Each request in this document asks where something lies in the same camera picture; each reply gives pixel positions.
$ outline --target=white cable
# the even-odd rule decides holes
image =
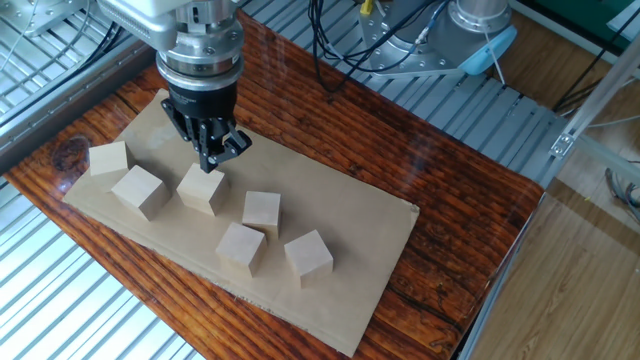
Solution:
[[[36,8],[38,7],[38,1],[40,1],[40,0],[35,0],[35,2],[33,3],[33,11],[31,12],[31,16],[29,17],[29,21],[27,21],[27,26],[24,28],[24,30],[22,30],[22,33],[20,33],[20,35],[18,35],[18,38],[16,39],[16,42],[13,43],[13,46],[11,47],[11,50],[9,50],[9,53],[7,54],[7,57],[4,59],[4,63],[2,64],[2,66],[0,66],[0,72],[2,72],[4,70],[4,68],[7,66],[7,63],[9,62],[9,59],[13,55],[13,52],[16,51],[16,47],[18,46],[18,43],[20,42],[20,40],[22,40],[22,38],[24,37],[24,34],[27,33],[27,30],[29,30],[29,24],[31,24],[31,21],[33,20],[33,17],[36,15]]]
[[[484,37],[487,39],[487,46],[489,46],[489,51],[491,52],[491,57],[493,57],[493,63],[496,65],[496,69],[498,70],[498,75],[500,75],[500,81],[502,81],[502,85],[507,85],[504,81],[504,76],[502,75],[502,69],[500,68],[500,64],[498,63],[498,57],[496,53],[493,52],[493,46],[491,46],[491,40],[489,40],[489,33],[487,32],[488,26],[483,26],[482,30],[484,32]]]
[[[382,4],[380,4],[380,0],[376,0],[376,7],[378,8],[378,11],[380,12],[380,14],[382,14],[382,17],[387,16],[387,13],[384,11],[384,8],[382,8]]]
[[[604,124],[589,125],[589,126],[587,126],[587,128],[591,129],[591,128],[596,128],[596,127],[605,127],[605,126],[618,125],[618,124],[622,124],[622,123],[625,123],[625,122],[634,121],[634,120],[638,120],[638,119],[640,119],[640,115],[636,115],[636,116],[632,116],[630,118],[626,118],[626,119],[622,119],[622,120],[616,120],[616,121],[612,121],[612,122],[608,122],[608,123],[604,123]]]

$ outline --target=metal plate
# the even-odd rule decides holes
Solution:
[[[88,3],[87,0],[37,0],[34,13],[35,1],[5,1],[0,6],[0,16],[10,22],[12,27],[24,30],[26,36],[34,37],[86,7]]]

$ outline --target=blue component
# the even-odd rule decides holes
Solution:
[[[517,34],[518,30],[511,25],[491,39],[491,47],[496,54],[496,58],[499,59],[502,54],[507,51],[509,46],[511,46],[511,43],[513,43],[513,40],[515,40]],[[458,69],[464,70],[469,75],[478,75],[487,70],[492,64],[493,57],[491,56],[491,50],[489,50],[489,44],[486,44],[460,64]]]

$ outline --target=black cable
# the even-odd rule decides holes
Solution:
[[[622,25],[622,27],[620,27],[620,29],[618,29],[618,31],[616,31],[615,35],[613,35],[613,37],[608,41],[608,43],[611,45],[613,44],[613,42],[618,38],[618,36],[620,36],[622,34],[622,32],[627,28],[627,26],[629,26],[629,24],[631,24],[631,22],[633,20],[635,20],[635,18],[638,16],[638,14],[640,14],[640,8],[638,8],[638,10],[636,10],[633,15],[631,15],[631,17]],[[600,53],[598,53],[598,55],[595,57],[595,59],[593,59],[593,61],[591,62],[591,64],[589,64],[589,66],[587,66],[587,68],[582,72],[582,74],[578,77],[578,79],[573,83],[573,85],[571,85],[571,87],[569,88],[569,90],[567,90],[564,95],[562,95],[562,97],[560,98],[560,100],[558,100],[558,102],[553,106],[553,111],[557,112],[560,107],[562,106],[562,104],[567,101],[567,97],[569,97],[573,90],[575,90],[575,88],[582,82],[582,80],[584,80],[584,78],[587,76],[587,74],[589,73],[589,71],[591,71],[591,69],[593,69],[596,64],[598,63],[598,61],[600,61],[600,59],[602,58],[602,56],[604,56],[604,54],[607,51],[602,48],[602,50],[600,51]]]
[[[311,28],[313,29],[312,53],[313,53],[314,67],[316,70],[316,76],[320,85],[322,85],[322,87],[327,92],[334,93],[340,90],[340,88],[342,88],[342,86],[351,78],[351,75],[353,75],[353,73],[356,70],[360,70],[363,72],[380,72],[380,71],[385,71],[393,67],[396,67],[400,63],[405,61],[413,53],[413,50],[415,50],[415,48],[412,48],[411,51],[409,51],[402,59],[400,59],[396,63],[386,66],[382,69],[373,70],[373,69],[365,69],[361,67],[361,65],[371,57],[371,55],[374,53],[374,51],[377,48],[382,46],[382,44],[384,44],[387,40],[389,40],[391,36],[393,36],[398,30],[402,29],[405,26],[408,26],[407,23],[409,21],[412,21],[411,19],[414,18],[414,16],[415,16],[415,19],[417,19],[424,12],[424,10],[435,1],[436,0],[425,0],[425,2],[422,5],[418,6],[414,11],[410,12],[409,15],[405,16],[401,21],[395,24],[391,29],[389,29],[389,31],[387,31],[386,34],[381,36],[380,39],[378,39],[368,49],[365,49],[356,53],[352,53],[352,54],[341,55],[341,54],[335,53],[334,50],[332,50],[332,46],[330,46],[331,43],[328,37],[326,36],[324,27],[322,26],[321,18],[322,18],[322,8],[324,6],[324,0],[309,0],[309,8],[307,11],[307,16],[309,17],[309,20],[311,22]],[[319,57],[318,57],[318,47],[322,49],[324,57],[328,58],[327,54],[329,54],[330,56],[333,57],[333,59],[339,59],[351,68],[345,74],[342,81],[340,81],[340,83],[338,83],[338,85],[335,86],[334,88],[330,88],[329,86],[327,86],[327,84],[324,82],[324,79],[322,78],[322,74],[320,71]]]

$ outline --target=green panel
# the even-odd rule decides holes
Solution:
[[[564,21],[554,19],[561,25],[577,26],[583,32],[607,42],[615,35],[615,32],[607,26],[607,22],[629,6],[633,0],[525,0],[522,2],[527,5],[534,3],[536,7],[543,7],[567,22],[563,23]],[[614,45],[624,49],[629,45],[629,42],[620,36]]]

